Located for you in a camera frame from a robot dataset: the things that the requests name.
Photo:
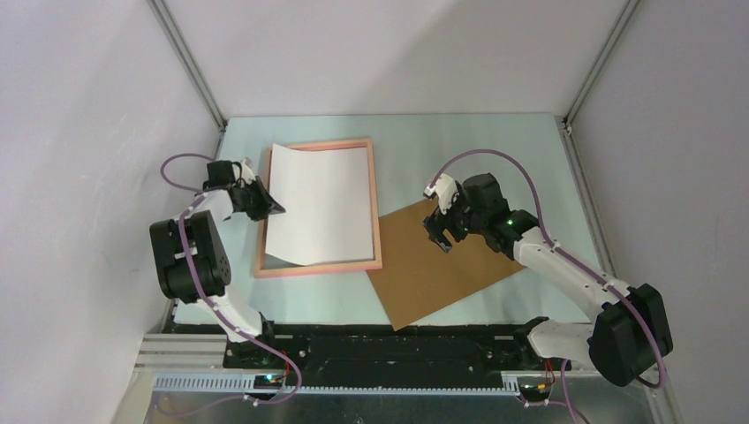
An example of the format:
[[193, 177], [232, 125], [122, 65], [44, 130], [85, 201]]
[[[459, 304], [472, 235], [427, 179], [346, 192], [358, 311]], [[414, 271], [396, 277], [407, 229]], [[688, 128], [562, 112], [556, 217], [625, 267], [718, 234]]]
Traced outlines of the brown cardboard backing board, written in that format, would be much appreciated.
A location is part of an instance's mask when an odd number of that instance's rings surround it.
[[524, 267], [489, 249], [479, 235], [443, 252], [422, 225], [434, 201], [418, 201], [379, 218], [382, 267], [367, 272], [394, 330], [413, 325]]

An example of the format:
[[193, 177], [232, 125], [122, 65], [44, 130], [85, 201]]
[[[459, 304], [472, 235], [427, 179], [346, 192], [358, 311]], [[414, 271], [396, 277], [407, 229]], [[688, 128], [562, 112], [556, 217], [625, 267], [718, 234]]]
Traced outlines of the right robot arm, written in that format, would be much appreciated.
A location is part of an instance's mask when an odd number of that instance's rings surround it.
[[454, 242], [481, 236], [491, 251], [551, 282], [588, 318], [587, 323], [569, 323], [539, 316], [523, 325], [513, 346], [521, 367], [536, 369], [547, 359], [572, 360], [624, 387], [672, 351], [662, 296], [654, 287], [632, 287], [565, 254], [558, 242], [544, 238], [536, 216], [510, 208], [492, 174], [464, 183], [441, 174], [423, 194], [437, 206], [422, 224], [429, 240], [445, 253]]

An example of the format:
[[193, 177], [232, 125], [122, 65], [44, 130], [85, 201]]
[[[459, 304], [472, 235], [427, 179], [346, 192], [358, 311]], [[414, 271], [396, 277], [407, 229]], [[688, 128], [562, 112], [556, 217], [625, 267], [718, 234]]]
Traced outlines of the pink wooden photo frame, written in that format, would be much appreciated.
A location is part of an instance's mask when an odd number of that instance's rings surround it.
[[[271, 278], [271, 277], [291, 277], [291, 276], [309, 276], [315, 274], [327, 274], [327, 273], [341, 273], [341, 272], [352, 272], [352, 271], [365, 271], [371, 269], [380, 269], [382, 267], [382, 247], [380, 239], [380, 226], [379, 226], [379, 211], [377, 202], [377, 190], [376, 190], [376, 178], [375, 178], [375, 161], [374, 161], [374, 150], [373, 142], [369, 138], [355, 139], [355, 140], [330, 140], [330, 141], [318, 141], [309, 142], [296, 145], [281, 145], [288, 148], [319, 151], [319, 150], [331, 150], [331, 149], [342, 149], [342, 148], [359, 148], [364, 147], [367, 149], [368, 161], [369, 161], [369, 181], [370, 181], [370, 195], [372, 201], [372, 228], [374, 236], [374, 259], [370, 261], [348, 261], [338, 263], [327, 263], [312, 266], [299, 266], [289, 262], [278, 260], [265, 253], [266, 244], [266, 230], [267, 221], [260, 225], [257, 234], [257, 245], [255, 251], [255, 259], [253, 264], [253, 274], [257, 278]], [[271, 149], [268, 148], [265, 155], [266, 170], [264, 180], [269, 187], [269, 174], [270, 174], [270, 156]]]

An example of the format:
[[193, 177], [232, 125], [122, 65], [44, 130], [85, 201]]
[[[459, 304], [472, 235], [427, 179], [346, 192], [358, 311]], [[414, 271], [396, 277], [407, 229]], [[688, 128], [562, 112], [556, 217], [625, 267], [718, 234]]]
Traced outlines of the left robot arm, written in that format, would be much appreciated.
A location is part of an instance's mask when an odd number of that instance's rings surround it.
[[247, 342], [245, 356], [270, 367], [278, 342], [262, 312], [240, 300], [231, 285], [232, 269], [218, 227], [233, 216], [261, 222], [284, 213], [252, 169], [249, 159], [207, 165], [208, 177], [192, 202], [172, 218], [150, 225], [149, 237], [163, 295], [207, 311], [232, 343]]

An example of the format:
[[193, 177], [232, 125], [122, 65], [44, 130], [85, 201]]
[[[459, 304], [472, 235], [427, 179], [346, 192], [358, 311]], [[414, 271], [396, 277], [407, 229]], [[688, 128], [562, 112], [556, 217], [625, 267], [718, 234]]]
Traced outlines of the Great Wall photo print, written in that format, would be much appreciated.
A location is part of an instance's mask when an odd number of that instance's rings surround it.
[[367, 149], [271, 149], [265, 253], [299, 266], [375, 257]]

